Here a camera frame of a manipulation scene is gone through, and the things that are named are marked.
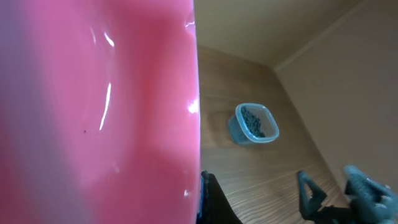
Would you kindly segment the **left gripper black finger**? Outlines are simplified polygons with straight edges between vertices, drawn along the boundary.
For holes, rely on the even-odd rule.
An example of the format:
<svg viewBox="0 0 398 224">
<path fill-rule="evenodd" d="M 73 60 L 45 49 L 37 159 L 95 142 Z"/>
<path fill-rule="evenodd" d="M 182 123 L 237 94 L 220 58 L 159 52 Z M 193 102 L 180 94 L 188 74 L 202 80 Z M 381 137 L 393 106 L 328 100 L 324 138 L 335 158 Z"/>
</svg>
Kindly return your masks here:
<svg viewBox="0 0 398 224">
<path fill-rule="evenodd" d="M 201 173 L 200 224 L 242 224 L 214 174 Z"/>
</svg>

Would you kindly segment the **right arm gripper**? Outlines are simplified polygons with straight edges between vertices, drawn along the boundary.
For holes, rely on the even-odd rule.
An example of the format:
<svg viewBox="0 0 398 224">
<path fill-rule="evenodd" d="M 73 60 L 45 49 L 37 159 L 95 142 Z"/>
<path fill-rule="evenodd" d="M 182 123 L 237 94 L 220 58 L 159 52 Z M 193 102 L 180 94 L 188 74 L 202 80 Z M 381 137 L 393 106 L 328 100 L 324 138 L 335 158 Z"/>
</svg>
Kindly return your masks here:
<svg viewBox="0 0 398 224">
<path fill-rule="evenodd" d="M 327 194 L 307 173 L 302 170 L 297 173 L 302 218 L 316 224 L 393 223 L 397 214 L 397 195 L 391 188 L 372 180 L 354 165 L 345 166 L 344 172 L 356 197 L 349 208 L 321 208 Z"/>
</svg>

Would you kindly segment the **pink scoop blue handle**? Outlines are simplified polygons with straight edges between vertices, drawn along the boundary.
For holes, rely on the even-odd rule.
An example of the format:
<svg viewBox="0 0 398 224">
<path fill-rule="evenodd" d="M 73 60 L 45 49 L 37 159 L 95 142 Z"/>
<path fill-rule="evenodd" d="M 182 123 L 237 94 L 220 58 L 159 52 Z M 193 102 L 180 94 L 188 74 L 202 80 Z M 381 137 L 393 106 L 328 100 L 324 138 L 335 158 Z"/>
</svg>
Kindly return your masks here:
<svg viewBox="0 0 398 224">
<path fill-rule="evenodd" d="M 1 2 L 1 222 L 195 223 L 192 0 Z"/>
</svg>

